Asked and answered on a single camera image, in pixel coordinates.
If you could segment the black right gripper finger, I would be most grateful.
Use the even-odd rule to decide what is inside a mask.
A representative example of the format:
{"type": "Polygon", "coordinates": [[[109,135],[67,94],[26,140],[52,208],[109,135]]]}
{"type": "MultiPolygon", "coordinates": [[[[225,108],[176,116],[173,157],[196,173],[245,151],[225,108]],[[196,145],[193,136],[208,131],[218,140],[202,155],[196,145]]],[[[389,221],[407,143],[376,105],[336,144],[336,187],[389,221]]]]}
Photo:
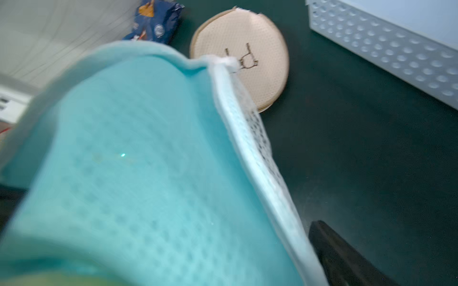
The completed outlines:
{"type": "Polygon", "coordinates": [[[331,286],[396,286],[322,220],[311,223],[309,240],[331,286]]]}

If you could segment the cream mesh laundry bag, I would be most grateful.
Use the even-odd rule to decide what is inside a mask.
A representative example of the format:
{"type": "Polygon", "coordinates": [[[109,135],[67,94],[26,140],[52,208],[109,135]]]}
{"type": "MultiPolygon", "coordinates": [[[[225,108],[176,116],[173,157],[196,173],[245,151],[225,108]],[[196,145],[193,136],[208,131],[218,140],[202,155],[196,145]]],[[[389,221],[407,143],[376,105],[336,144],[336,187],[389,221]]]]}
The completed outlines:
{"type": "Polygon", "coordinates": [[[234,57],[237,76],[259,112],[273,105],[285,89],[289,52],[283,35],[265,15],[233,7],[205,21],[195,31],[190,58],[234,57]]]}

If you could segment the teal mesh laundry bag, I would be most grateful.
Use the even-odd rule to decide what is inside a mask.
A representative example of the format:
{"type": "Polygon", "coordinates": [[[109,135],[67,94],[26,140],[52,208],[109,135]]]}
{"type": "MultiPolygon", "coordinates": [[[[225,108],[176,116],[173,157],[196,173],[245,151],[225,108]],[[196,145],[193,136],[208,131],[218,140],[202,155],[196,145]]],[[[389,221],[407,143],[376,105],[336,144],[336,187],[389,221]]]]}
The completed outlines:
{"type": "Polygon", "coordinates": [[[1,143],[4,286],[325,286],[234,57],[102,46],[1,143]]]}

